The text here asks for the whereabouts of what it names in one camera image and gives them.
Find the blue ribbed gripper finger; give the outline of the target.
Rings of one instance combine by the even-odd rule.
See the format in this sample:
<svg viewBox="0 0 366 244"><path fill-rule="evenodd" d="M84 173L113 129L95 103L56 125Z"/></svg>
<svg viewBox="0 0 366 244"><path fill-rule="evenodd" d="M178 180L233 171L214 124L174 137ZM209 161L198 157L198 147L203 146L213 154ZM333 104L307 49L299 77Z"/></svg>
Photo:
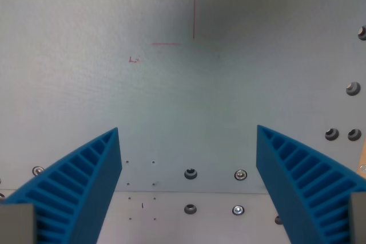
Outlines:
<svg viewBox="0 0 366 244"><path fill-rule="evenodd" d="M37 243L97 243L121 171L113 128L49 166L4 203L34 206Z"/></svg>
<svg viewBox="0 0 366 244"><path fill-rule="evenodd" d="M350 243L349 197L365 191L364 178L261 125L256 167L291 243Z"/></svg>

